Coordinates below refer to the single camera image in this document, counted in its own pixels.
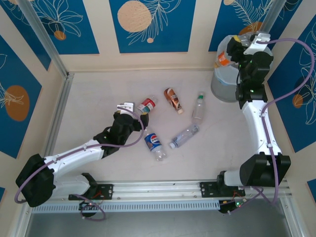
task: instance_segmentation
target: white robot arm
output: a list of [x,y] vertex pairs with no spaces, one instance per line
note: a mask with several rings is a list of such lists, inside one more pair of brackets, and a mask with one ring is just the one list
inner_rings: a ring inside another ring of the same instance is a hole
[[274,187],[273,157],[276,159],[279,182],[291,164],[289,156],[282,155],[272,132],[268,111],[264,111],[268,99],[263,82],[273,57],[264,52],[267,45],[258,44],[258,41],[270,41],[270,35],[245,34],[232,38],[227,45],[227,53],[239,65],[240,83],[237,84],[236,98],[248,123],[254,155],[239,169],[221,172],[222,185],[226,186]]
[[[118,105],[119,108],[133,111],[133,103],[125,102]],[[143,126],[146,128],[149,122],[148,114],[140,116]],[[124,110],[114,113],[114,122],[103,132],[97,134],[87,143],[62,154],[42,158],[36,154],[29,158],[22,169],[16,184],[21,187],[29,176],[45,164],[49,164],[38,172],[22,189],[26,201],[30,207],[43,204],[49,198],[75,198],[71,194],[83,195],[85,198],[93,198],[102,188],[92,176],[83,173],[79,176],[67,176],[76,168],[92,161],[105,158],[122,147],[133,131],[140,131],[141,124],[135,117]]]

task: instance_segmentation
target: wall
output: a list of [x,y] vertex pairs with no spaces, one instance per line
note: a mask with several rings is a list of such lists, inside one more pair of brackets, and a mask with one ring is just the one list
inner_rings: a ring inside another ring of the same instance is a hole
[[[14,202],[14,195],[17,191],[15,179],[31,155],[43,152],[63,79],[53,64],[50,65],[48,71],[46,70],[1,7],[0,35],[41,84],[40,95],[17,158],[0,152],[0,187],[5,188],[0,203],[0,230],[1,236],[7,236],[10,228],[16,225],[14,218],[19,214],[21,207]],[[0,74],[0,82],[2,80],[5,78],[3,78],[3,74]],[[2,125],[6,119],[5,116],[7,115],[0,117]],[[4,137],[8,134],[0,131],[0,136]]]
[[[315,16],[315,9],[316,1],[304,0],[280,38],[291,37],[297,39]],[[274,72],[278,64],[288,53],[292,45],[293,43],[290,42],[279,43],[273,48],[275,60],[274,69],[271,70],[270,75]],[[269,114],[274,130],[274,135],[282,149],[283,154],[289,155],[291,157],[292,165],[286,176],[291,191],[296,199],[301,213],[303,214],[303,219],[307,224],[310,233],[314,234],[316,233],[316,203],[314,202],[314,199],[309,191],[307,181],[316,178],[316,143],[313,143],[299,152],[294,153],[276,105],[272,105],[269,108]]]
[[[287,0],[273,38],[279,37],[301,1]],[[0,5],[17,28],[24,28],[25,19],[13,2],[0,0]],[[211,69],[219,42],[228,34],[257,31],[273,2],[32,0],[30,4],[68,70],[87,72]],[[27,42],[34,48],[33,40]]]

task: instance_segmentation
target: gray bin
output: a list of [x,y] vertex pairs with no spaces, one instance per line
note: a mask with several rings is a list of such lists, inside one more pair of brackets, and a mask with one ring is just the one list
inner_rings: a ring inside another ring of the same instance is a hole
[[214,69],[211,91],[216,98],[225,102],[237,101],[235,96],[237,75],[238,69],[232,66]]

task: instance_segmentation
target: white wall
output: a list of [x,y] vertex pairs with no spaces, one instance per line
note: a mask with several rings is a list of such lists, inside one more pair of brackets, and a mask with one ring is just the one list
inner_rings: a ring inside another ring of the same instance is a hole
[[43,152],[63,79],[54,65],[50,65],[48,72],[44,69],[1,7],[0,34],[42,85],[18,158],[0,152],[0,187],[6,190],[0,204],[0,230],[4,237],[16,225],[14,220],[21,206],[14,202],[18,188],[15,179],[30,156]]
[[[315,0],[303,0],[280,38],[291,37],[297,39],[315,16],[315,9]],[[275,57],[274,69],[282,61],[292,45],[293,43],[290,42],[276,44],[273,48],[273,55]],[[281,147],[282,153],[289,155],[292,161],[286,178],[299,209],[303,214],[304,221],[310,233],[314,236],[316,233],[316,203],[307,186],[307,181],[316,179],[316,143],[294,153],[275,104],[269,108],[269,114],[277,143]]]
[[99,55],[61,55],[71,72],[138,69],[210,69],[215,54],[208,52],[222,0],[197,0],[187,53],[120,54],[108,0],[84,0]]

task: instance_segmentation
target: water bottle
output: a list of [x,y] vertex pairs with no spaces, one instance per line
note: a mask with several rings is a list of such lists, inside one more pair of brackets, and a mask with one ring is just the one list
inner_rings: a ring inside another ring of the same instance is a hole
[[192,123],[201,124],[205,111],[204,92],[198,94],[196,104],[192,113]]
[[191,137],[193,137],[199,131],[199,127],[196,124],[190,125],[187,129],[179,133],[172,141],[169,143],[169,146],[172,149],[176,147],[181,147],[185,144]]
[[143,113],[149,113],[157,104],[158,99],[155,96],[149,96],[143,103],[135,109],[135,113],[141,116]]
[[156,160],[161,161],[166,158],[166,152],[164,151],[159,139],[157,138],[156,134],[147,127],[145,129],[145,142],[149,148],[149,150],[155,154]]

